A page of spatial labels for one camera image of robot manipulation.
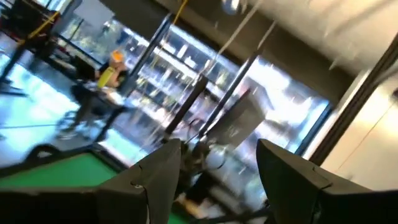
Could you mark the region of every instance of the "green table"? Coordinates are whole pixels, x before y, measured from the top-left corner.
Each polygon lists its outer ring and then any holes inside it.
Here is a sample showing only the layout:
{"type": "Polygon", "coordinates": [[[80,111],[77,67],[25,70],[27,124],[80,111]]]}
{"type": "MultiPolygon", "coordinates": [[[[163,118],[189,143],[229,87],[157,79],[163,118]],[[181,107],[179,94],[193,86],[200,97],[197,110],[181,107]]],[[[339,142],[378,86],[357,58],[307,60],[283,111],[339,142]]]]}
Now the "green table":
{"type": "MultiPolygon", "coordinates": [[[[114,177],[117,172],[92,153],[83,153],[0,179],[0,188],[92,187],[114,177]]],[[[169,224],[186,223],[171,214],[169,224]]]]}

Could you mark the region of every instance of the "desk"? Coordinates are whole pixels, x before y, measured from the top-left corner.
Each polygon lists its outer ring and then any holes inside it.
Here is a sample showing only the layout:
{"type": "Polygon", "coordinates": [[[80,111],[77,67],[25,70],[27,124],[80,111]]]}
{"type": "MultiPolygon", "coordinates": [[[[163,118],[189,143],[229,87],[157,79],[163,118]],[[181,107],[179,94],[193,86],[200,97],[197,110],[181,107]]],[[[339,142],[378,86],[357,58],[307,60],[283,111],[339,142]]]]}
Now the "desk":
{"type": "MultiPolygon", "coordinates": [[[[25,166],[19,172],[0,178],[0,188],[15,187],[93,187],[114,177],[120,170],[107,164],[106,154],[82,152],[41,166],[25,166]]],[[[180,217],[170,214],[169,224],[183,224],[180,217]]]]}

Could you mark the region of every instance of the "black monitor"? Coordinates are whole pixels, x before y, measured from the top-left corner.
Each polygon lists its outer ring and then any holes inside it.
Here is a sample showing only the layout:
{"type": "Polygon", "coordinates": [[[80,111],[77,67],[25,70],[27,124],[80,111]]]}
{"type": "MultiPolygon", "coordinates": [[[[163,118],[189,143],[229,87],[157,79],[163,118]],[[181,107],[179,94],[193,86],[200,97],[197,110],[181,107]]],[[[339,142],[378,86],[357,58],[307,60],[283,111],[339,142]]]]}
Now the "black monitor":
{"type": "Polygon", "coordinates": [[[208,142],[238,147],[265,119],[264,113],[250,91],[207,131],[208,142]]]}

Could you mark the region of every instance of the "person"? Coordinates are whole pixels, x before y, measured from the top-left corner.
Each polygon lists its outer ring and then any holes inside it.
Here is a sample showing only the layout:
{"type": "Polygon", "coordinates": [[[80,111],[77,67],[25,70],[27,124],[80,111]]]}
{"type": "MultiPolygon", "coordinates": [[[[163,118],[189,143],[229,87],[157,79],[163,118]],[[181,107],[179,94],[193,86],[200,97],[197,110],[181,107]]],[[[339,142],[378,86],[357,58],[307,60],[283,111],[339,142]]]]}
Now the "person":
{"type": "MultiPolygon", "coordinates": [[[[109,59],[98,70],[95,71],[94,76],[96,81],[100,79],[102,73],[105,72],[108,67],[114,68],[115,72],[106,83],[106,86],[118,89],[123,80],[128,76],[127,66],[125,66],[123,60],[115,62],[113,59],[109,59]]],[[[76,127],[82,121],[84,121],[87,110],[94,111],[97,116],[104,116],[109,112],[109,107],[102,101],[96,98],[90,99],[90,91],[82,85],[72,86],[71,91],[72,95],[76,98],[77,102],[79,102],[81,106],[76,112],[73,124],[70,125],[67,129],[59,132],[58,137],[62,139],[70,139],[77,135],[76,127]]]]}

